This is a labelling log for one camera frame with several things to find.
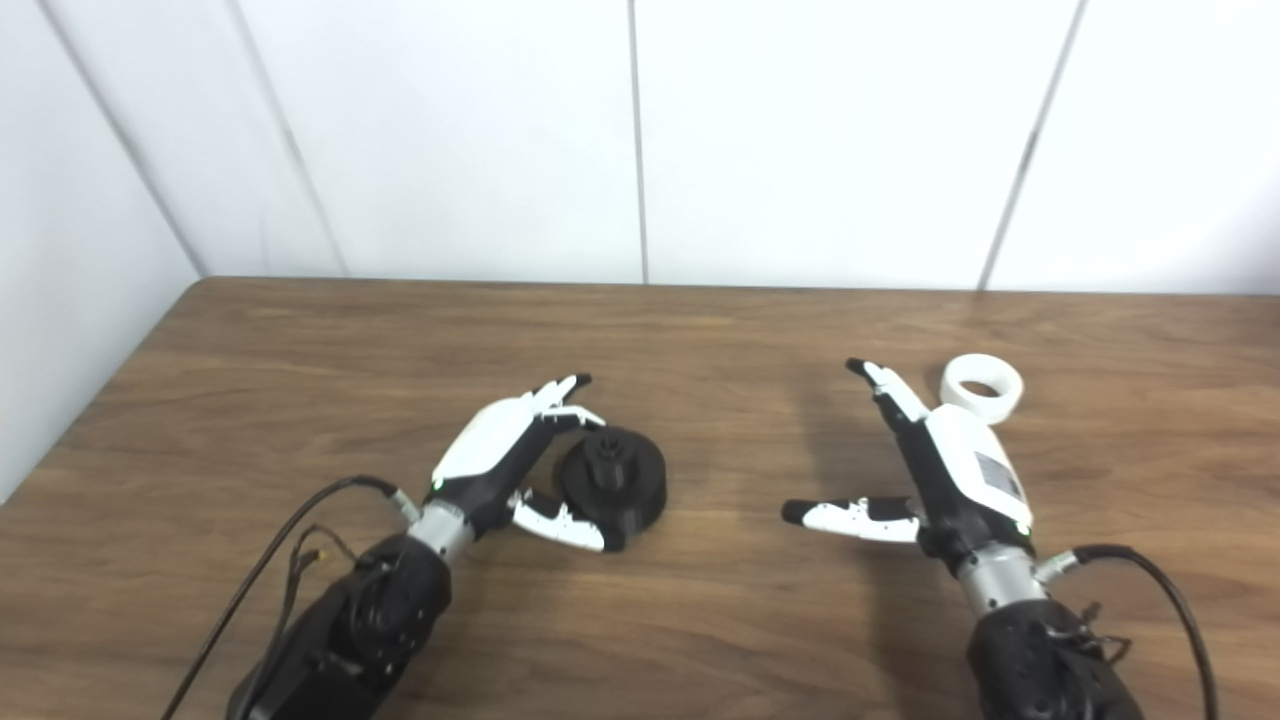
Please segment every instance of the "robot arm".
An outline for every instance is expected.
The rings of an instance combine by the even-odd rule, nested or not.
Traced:
[[[968,410],[928,410],[888,368],[852,359],[906,460],[911,498],[791,500],[782,518],[883,542],[915,541],[942,560],[978,621],[969,644],[991,720],[1140,720],[1101,641],[1037,577],[1032,514],[998,438]]]
[[[621,547],[616,533],[567,505],[520,492],[556,434],[604,427],[599,415],[564,404],[590,380],[570,375],[476,413],[431,473],[421,511],[402,507],[408,529],[365,551],[273,643],[232,694],[228,720],[370,717],[448,609],[451,566],[512,519],[567,544]]]

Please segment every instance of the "black cable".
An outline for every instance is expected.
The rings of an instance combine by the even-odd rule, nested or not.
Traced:
[[[347,544],[338,536],[338,533],[330,530],[324,525],[311,525],[310,528],[302,530],[302,533],[298,534],[298,542],[297,546],[294,546],[294,551],[297,551],[297,548],[302,546],[302,542],[306,541],[308,537],[311,537],[314,533],[320,533],[321,536],[325,536],[330,541],[333,541],[333,544],[338,547],[338,552],[342,552],[343,557],[346,557],[347,560],[351,560],[352,562],[357,560],[356,552],[351,550],[351,546]]]
[[[1178,591],[1178,585],[1147,556],[1129,546],[1085,544],[1071,550],[1071,552],[1075,553],[1076,560],[1082,565],[1100,559],[1128,560],[1146,570],[1160,584],[1160,588],[1169,596],[1169,601],[1174,603],[1178,618],[1183,621],[1183,628],[1187,630],[1187,638],[1192,643],[1192,655],[1196,657],[1196,669],[1199,671],[1201,691],[1204,696],[1204,719],[1217,720],[1217,685],[1213,682],[1213,667],[1208,661],[1208,648],[1204,647],[1204,638],[1201,637],[1199,625],[1196,624],[1192,609],[1187,603],[1187,598],[1183,597],[1183,593]]]
[[[173,698],[169,700],[169,706],[165,707],[164,714],[160,715],[160,720],[173,719],[173,715],[178,711],[178,706],[182,705],[182,698],[187,696],[187,691],[191,689],[191,684],[196,680],[196,675],[200,674],[200,669],[204,667],[205,661],[209,660],[209,653],[212,652],[214,646],[218,644],[218,638],[220,638],[223,630],[227,629],[228,623],[230,623],[232,616],[236,615],[241,602],[244,601],[244,596],[248,594],[250,588],[253,587],[255,582],[257,582],[259,575],[261,575],[262,570],[266,569],[266,564],[275,556],[275,551],[278,551],[280,544],[284,543],[284,538],[289,537],[289,533],[292,533],[293,528],[302,521],[302,518],[324,498],[349,487],[374,488],[387,497],[393,497],[398,492],[396,486],[380,478],[374,478],[371,475],[352,475],[324,487],[298,506],[293,515],[284,521],[284,525],[280,527],[280,530],[275,533],[275,537],[271,538],[266,550],[262,551],[262,556],[259,557],[253,568],[247,575],[244,575],[244,580],[241,583],[239,588],[237,588],[232,594],[232,600],[227,603],[227,607],[223,610],[221,616],[218,618],[218,621],[214,623],[214,628],[209,632],[209,637],[205,638],[200,650],[196,651],[196,657],[192,660],[191,667],[187,669],[187,674],[182,678],[182,682],[178,683],[178,689],[174,691]]]
[[[262,692],[262,685],[275,674],[275,666],[280,661],[280,641],[284,638],[284,629],[289,624],[289,616],[293,615],[293,603],[298,598],[298,584],[302,582],[302,573],[320,559],[320,551],[317,550],[302,553],[302,543],[312,533],[328,536],[342,550],[343,555],[348,556],[352,561],[356,560],[356,553],[338,537],[338,533],[324,525],[311,525],[298,533],[298,539],[294,541],[293,550],[289,551],[289,570],[284,577],[284,600],[280,605],[280,615],[275,619],[275,628],[271,630],[271,638],[266,642],[262,661],[257,664],[252,678],[244,685],[244,694],[241,696],[239,707],[236,710],[236,715],[232,716],[234,720],[246,720],[248,717],[253,703],[257,702],[257,697]]]

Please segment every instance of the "white wall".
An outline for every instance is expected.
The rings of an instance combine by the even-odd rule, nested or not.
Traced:
[[[641,279],[626,0],[243,6],[355,274]]]
[[[1091,3],[995,290],[1280,293],[1280,4]]]
[[[29,0],[0,0],[0,502],[196,274]]]
[[[344,274],[232,6],[46,1],[202,270]]]
[[[637,0],[650,278],[973,288],[1075,0]]]

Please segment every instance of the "white tape roll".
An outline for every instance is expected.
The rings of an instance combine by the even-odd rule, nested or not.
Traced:
[[[960,383],[982,383],[996,391],[996,397],[969,392]],[[988,425],[1009,419],[1023,398],[1023,377],[1012,365],[995,355],[961,355],[942,370],[942,402],[959,405],[977,415]]]

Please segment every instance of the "wooden table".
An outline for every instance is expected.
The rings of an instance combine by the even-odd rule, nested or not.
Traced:
[[[788,497],[908,480],[846,356],[932,401],[970,351],[1027,379],[1000,433],[1041,551],[1151,555],[1203,626],[1224,717],[1274,717],[1280,299],[269,279],[193,287],[0,507],[0,717],[157,715],[312,491],[364,471],[422,493],[479,407],[582,370],[596,382],[576,400],[666,452],[666,515],[616,556],[516,529],[472,547],[380,719],[977,717],[973,620],[942,566],[778,519]],[[550,457],[531,482],[549,474]],[[357,546],[399,527],[362,492],[316,516]],[[182,716],[221,717],[282,575]],[[1057,594],[1103,601],[1100,628],[1137,641],[1121,674],[1148,717],[1199,717],[1144,575],[1089,570]]]

